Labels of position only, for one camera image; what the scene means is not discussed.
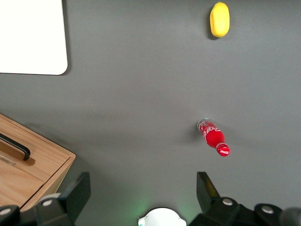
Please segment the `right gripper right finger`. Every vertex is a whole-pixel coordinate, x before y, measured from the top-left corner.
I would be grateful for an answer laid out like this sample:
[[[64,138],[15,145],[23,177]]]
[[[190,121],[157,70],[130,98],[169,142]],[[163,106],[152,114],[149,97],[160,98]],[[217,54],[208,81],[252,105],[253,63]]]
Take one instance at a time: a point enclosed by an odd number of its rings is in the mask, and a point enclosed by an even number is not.
[[[221,197],[206,172],[197,173],[197,200],[201,208],[190,226],[242,226],[240,205],[232,198]]]

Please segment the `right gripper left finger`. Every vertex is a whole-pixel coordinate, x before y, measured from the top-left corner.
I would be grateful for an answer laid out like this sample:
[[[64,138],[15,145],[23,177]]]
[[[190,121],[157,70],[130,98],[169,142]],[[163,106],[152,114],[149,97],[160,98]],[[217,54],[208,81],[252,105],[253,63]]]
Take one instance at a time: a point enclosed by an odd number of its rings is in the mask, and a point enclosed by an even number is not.
[[[81,172],[67,188],[51,194],[35,206],[38,226],[73,226],[91,196],[89,172]]]

